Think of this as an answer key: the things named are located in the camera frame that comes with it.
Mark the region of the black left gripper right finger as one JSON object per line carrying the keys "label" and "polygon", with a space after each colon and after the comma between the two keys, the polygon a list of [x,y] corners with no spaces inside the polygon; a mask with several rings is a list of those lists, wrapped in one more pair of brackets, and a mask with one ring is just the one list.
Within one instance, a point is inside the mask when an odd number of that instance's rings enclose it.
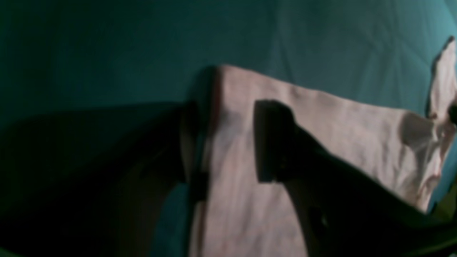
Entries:
{"label": "black left gripper right finger", "polygon": [[333,156],[279,101],[253,108],[257,179],[284,185],[310,257],[450,257],[456,221],[419,212]]}

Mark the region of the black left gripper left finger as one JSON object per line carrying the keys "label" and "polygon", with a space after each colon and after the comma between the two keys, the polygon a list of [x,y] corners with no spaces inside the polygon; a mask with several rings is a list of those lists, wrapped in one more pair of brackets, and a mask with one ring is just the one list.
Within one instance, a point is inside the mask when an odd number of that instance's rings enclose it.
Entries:
{"label": "black left gripper left finger", "polygon": [[1,125],[1,256],[148,257],[199,126],[194,101]]}

